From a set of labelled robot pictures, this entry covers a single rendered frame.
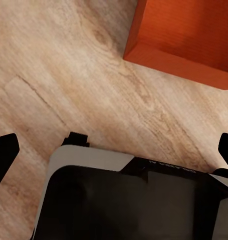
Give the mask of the storage box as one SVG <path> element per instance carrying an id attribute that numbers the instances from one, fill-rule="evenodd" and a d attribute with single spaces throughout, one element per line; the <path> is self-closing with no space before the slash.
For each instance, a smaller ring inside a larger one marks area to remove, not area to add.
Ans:
<path id="1" fill-rule="evenodd" d="M 228 90 L 228 0 L 138 0 L 123 60 Z"/>

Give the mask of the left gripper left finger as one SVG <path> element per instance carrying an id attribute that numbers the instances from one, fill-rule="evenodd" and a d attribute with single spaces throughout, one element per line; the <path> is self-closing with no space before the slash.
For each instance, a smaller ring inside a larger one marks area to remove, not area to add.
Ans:
<path id="1" fill-rule="evenodd" d="M 17 135 L 0 136 L 0 183 L 20 152 Z"/>

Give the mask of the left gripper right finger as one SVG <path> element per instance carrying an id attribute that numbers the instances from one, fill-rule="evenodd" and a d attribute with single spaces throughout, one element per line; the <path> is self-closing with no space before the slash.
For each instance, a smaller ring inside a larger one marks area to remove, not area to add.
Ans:
<path id="1" fill-rule="evenodd" d="M 228 164 L 228 133 L 223 133 L 221 135 L 219 145 L 218 145 L 218 151 Z"/>

